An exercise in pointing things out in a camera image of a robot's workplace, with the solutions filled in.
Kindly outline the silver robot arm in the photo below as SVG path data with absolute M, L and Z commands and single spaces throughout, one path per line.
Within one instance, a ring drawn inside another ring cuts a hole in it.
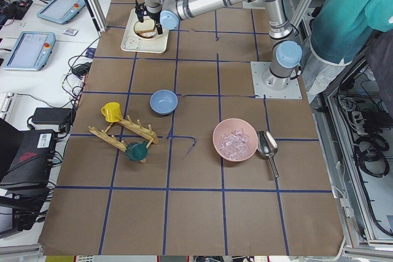
M 140 22 L 152 19 L 160 29 L 176 29 L 180 22 L 204 13 L 256 0 L 141 0 L 135 7 Z M 264 84 L 272 90 L 288 87 L 294 68 L 302 57 L 300 46 L 293 40 L 294 25 L 285 12 L 283 0 L 263 0 L 268 14 L 269 36 L 273 45 L 270 67 L 262 74 Z

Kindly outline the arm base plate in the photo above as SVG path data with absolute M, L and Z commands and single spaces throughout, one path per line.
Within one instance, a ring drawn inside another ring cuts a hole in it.
M 278 78 L 270 71 L 270 62 L 252 61 L 254 95 L 267 99 L 302 99 L 298 79 Z
M 255 0 L 252 2 L 242 2 L 242 8 L 244 9 L 260 9 L 265 10 L 265 2 L 264 0 Z

